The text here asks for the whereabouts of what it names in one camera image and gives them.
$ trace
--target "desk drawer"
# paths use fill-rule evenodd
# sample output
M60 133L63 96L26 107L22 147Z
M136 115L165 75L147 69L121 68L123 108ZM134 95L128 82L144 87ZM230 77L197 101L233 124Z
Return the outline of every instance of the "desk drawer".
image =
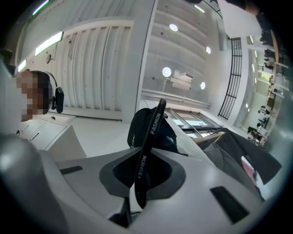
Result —
M30 141L37 149L46 149L46 147L62 132L66 126L47 122L38 129L31 137Z
M43 119L32 119L20 123L19 131L20 137L23 139L29 139L30 136L42 127L47 121Z

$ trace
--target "ceiling light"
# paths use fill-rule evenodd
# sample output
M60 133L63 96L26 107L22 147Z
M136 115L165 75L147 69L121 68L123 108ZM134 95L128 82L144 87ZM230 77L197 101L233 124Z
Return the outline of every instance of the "ceiling light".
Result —
M206 87L206 84L205 84L205 82L202 82L202 83L201 83L201 89L202 89L202 90L204 90L204 89L205 89L205 87Z
M173 31L173 32L177 32L178 31L178 27L174 24L170 24L169 28Z
M208 54L211 54L211 48L209 48L208 46L206 47L206 52L208 53Z
M49 0L45 1L44 3L42 3L34 12L33 15L35 15L43 6L45 6L47 3L49 2Z
M196 9L198 9L199 11L201 11L202 13L205 13L205 11L204 11L203 9L201 9L199 6L194 5L194 7L195 7Z
M37 56L39 53L41 53L46 48L50 47L51 45L61 41L63 36L63 32L59 32L56 35L52 36L50 39L42 43L40 46L36 48L35 56Z
M165 76L165 77L169 77L169 76L171 75L171 73L172 73L172 71L171 71L170 68L165 67L165 68L163 69L163 76Z
M18 72L20 72L22 69L24 69L27 65L27 60L24 60L19 66L18 66Z

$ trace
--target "pink object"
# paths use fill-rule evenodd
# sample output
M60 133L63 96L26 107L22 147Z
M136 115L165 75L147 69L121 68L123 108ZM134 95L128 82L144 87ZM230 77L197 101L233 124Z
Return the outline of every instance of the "pink object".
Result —
M253 178L253 174L254 174L255 170L251 166L249 166L246 162L244 162L243 160L241 160L241 161L242 161L244 171L246 172L248 177L251 179L252 183L256 186L256 182Z

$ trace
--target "headphones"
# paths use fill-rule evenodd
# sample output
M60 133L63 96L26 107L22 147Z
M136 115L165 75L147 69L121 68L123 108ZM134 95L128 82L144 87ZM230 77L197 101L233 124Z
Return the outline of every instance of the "headphones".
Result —
M49 91L51 91L51 94L49 94L48 96L46 96L46 92L44 92L44 105L43 105L43 114L48 113L49 108L50 108L50 103L52 100L52 110L55 110L58 113L62 113L63 112L63 103L64 103L64 92L62 90L61 87L57 86L57 82L55 77L52 75L52 73L50 72L42 72L42 71L31 71L32 73L35 73L38 75L38 77L40 77L43 80L43 84L48 84L48 86L43 86L43 89L48 89ZM52 94L52 85L50 83L50 77L49 75L54 79L55 85L56 85L56 89L55 89L55 96Z

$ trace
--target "black bag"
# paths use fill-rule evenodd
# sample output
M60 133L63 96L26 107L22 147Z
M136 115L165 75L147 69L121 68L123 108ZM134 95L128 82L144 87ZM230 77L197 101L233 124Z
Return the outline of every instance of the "black bag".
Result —
M127 143L130 148L142 147L154 111L155 108L143 108L134 115L127 137ZM153 147L178 153L176 137L174 130L163 118Z

